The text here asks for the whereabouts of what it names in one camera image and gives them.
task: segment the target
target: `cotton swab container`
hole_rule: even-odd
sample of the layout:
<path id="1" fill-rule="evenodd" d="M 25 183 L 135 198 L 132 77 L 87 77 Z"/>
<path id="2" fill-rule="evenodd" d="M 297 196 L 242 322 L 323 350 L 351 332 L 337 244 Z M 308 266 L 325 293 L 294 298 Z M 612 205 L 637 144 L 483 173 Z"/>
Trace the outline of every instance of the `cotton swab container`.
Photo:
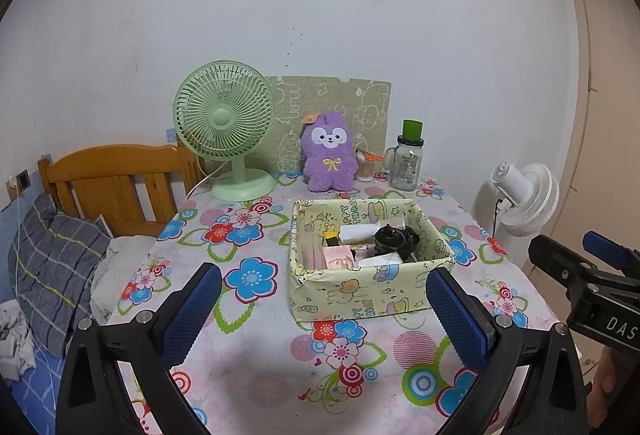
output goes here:
<path id="1" fill-rule="evenodd" d="M 382 155 L 372 154 L 356 148 L 356 161 L 358 170 L 354 175 L 356 180 L 361 182 L 369 182 L 373 180 L 373 174 L 376 172 L 376 163 L 382 161 Z"/>

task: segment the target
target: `floral tablecloth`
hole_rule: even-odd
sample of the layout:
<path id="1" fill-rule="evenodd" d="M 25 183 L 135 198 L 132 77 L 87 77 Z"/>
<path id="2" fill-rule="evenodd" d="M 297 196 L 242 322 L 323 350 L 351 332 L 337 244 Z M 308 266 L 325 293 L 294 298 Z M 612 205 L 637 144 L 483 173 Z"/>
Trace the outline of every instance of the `floral tablecloth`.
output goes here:
<path id="1" fill-rule="evenodd" d="M 223 203 L 204 190 L 180 207 L 122 293 L 110 323 L 158 309 L 204 261 L 224 285 L 191 352 L 172 369 L 178 387 L 211 433 L 436 433 L 470 388 L 431 310 L 338 322 L 295 323 L 287 298 L 287 245 L 295 200 L 415 198 L 455 253 L 453 276 L 492 314 L 548 329 L 556 318 L 524 274 L 471 216 L 433 180 L 414 192 L 385 176 L 352 192 L 308 192 L 302 174 L 255 202 Z M 159 434 L 133 378 L 122 372 L 145 431 Z M 519 369 L 494 417 L 498 426 L 524 379 Z"/>

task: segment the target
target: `yellow bow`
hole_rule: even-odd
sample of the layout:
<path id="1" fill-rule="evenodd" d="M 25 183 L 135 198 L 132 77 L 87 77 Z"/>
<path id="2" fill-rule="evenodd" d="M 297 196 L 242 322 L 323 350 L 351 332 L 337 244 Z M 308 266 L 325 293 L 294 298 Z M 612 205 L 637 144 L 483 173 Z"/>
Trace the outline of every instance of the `yellow bow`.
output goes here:
<path id="1" fill-rule="evenodd" d="M 338 171 L 338 167 L 336 165 L 340 164 L 340 157 L 337 157 L 335 159 L 324 159 L 322 161 L 322 164 L 329 165 L 329 168 L 327 168 L 327 171 L 331 171 L 331 170 Z"/>

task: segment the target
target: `plaid pillowcase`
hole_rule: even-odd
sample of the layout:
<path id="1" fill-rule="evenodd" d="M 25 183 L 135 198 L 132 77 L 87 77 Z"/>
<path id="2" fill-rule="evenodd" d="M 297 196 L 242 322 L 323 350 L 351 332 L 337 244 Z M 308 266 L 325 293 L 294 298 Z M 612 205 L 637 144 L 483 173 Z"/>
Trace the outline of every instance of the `plaid pillowcase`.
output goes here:
<path id="1" fill-rule="evenodd" d="M 91 316 L 91 278 L 109 241 L 95 222 L 59 212 L 47 193 L 36 199 L 15 235 L 11 285 L 16 290 L 17 277 L 22 312 L 34 336 L 57 357 L 64 357 L 78 322 Z"/>

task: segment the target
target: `door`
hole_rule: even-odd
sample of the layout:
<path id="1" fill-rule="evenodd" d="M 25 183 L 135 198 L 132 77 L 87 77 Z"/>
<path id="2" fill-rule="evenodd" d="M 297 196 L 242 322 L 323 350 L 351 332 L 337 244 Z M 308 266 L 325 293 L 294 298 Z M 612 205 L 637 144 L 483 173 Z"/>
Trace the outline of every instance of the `door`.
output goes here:
<path id="1" fill-rule="evenodd" d="M 640 11 L 633 0 L 575 1 L 578 26 L 586 25 L 581 29 L 586 39 L 580 40 L 580 60 L 588 60 L 588 92 L 583 94 L 584 114 L 578 115 L 578 102 L 576 115 L 584 128 L 574 127 L 572 136 L 575 172 L 550 236 L 601 269 L 616 272 L 582 250 L 582 235 L 593 229 L 640 249 Z M 565 171 L 572 168 L 568 161 Z M 529 277 L 564 320 L 570 309 L 564 288 L 538 269 Z M 602 346 L 580 335 L 575 339 L 587 373 L 598 362 Z"/>

